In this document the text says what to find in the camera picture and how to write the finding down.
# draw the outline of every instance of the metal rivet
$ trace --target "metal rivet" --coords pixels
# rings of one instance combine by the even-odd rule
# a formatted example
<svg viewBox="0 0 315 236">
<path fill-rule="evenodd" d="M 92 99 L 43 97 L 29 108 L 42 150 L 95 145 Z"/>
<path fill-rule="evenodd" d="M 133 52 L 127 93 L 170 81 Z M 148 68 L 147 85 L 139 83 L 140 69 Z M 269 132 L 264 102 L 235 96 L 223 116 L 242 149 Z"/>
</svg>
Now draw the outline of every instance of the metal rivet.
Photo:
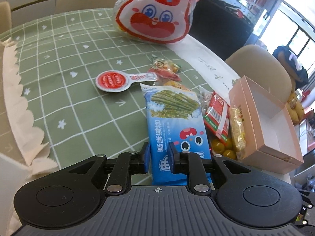
<svg viewBox="0 0 315 236">
<path fill-rule="evenodd" d="M 107 187 L 107 190 L 111 193 L 118 193 L 122 190 L 122 186 L 118 184 L 112 184 L 109 187 Z"/>
<path fill-rule="evenodd" d="M 200 192 L 200 193 L 205 193 L 207 191 L 210 190 L 209 186 L 205 185 L 205 184 L 197 184 L 194 187 L 195 191 Z"/>
</svg>

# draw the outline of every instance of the green tablecloth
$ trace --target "green tablecloth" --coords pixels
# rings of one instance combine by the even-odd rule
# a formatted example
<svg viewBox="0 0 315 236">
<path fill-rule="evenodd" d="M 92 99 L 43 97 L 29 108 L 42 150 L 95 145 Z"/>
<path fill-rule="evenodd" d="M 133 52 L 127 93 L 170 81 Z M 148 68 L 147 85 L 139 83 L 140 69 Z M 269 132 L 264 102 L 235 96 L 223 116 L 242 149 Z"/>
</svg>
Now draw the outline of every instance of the green tablecloth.
<svg viewBox="0 0 315 236">
<path fill-rule="evenodd" d="M 182 83 L 203 85 L 200 74 L 166 46 L 122 37 L 111 25 L 111 9 L 73 11 L 25 23 L 0 35 L 17 41 L 23 95 L 34 125 L 45 131 L 50 157 L 64 168 L 95 154 L 116 158 L 139 151 L 148 141 L 145 101 L 139 84 L 121 93 L 106 93 L 95 77 L 107 70 L 144 73 L 152 56 L 180 66 Z M 149 175 L 134 175 L 133 184 L 150 184 Z"/>
</svg>

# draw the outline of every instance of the open box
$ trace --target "open box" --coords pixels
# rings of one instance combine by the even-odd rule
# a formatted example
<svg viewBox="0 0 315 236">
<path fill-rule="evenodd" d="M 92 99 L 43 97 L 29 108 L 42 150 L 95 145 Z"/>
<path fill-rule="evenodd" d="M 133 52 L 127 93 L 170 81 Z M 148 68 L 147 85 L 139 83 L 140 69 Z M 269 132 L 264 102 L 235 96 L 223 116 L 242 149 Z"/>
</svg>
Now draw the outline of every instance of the open box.
<svg viewBox="0 0 315 236">
<path fill-rule="evenodd" d="M 292 120 L 285 105 L 244 76 L 229 92 L 231 107 L 243 119 L 246 147 L 241 162 L 280 174 L 303 163 Z"/>
</svg>

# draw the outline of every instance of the barcode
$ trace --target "barcode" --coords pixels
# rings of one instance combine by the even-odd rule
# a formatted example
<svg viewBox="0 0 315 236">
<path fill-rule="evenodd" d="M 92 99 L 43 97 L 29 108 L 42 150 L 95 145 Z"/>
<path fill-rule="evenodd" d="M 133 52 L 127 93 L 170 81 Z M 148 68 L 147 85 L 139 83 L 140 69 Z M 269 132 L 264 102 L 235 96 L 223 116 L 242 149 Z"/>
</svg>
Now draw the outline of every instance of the barcode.
<svg viewBox="0 0 315 236">
<path fill-rule="evenodd" d="M 213 107 L 209 107 L 208 109 L 208 114 L 210 114 L 213 118 L 215 118 L 215 120 L 220 123 L 221 121 L 221 115 L 213 108 Z"/>
</svg>

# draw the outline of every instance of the red snack bag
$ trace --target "red snack bag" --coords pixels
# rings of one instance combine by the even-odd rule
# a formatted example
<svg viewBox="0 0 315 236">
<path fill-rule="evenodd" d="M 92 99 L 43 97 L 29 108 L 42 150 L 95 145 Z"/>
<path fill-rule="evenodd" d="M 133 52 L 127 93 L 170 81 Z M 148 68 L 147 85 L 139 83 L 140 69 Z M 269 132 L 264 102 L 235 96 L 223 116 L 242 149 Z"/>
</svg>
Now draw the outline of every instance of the red snack bag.
<svg viewBox="0 0 315 236">
<path fill-rule="evenodd" d="M 223 144 L 226 144 L 230 126 L 229 105 L 215 91 L 204 115 L 204 123 Z"/>
<path fill-rule="evenodd" d="M 148 72 L 156 73 L 159 77 L 162 77 L 164 79 L 181 81 L 179 75 L 176 74 L 179 68 L 180 67 L 178 65 L 174 64 L 170 60 L 155 59 L 152 67 L 149 69 Z"/>
</svg>

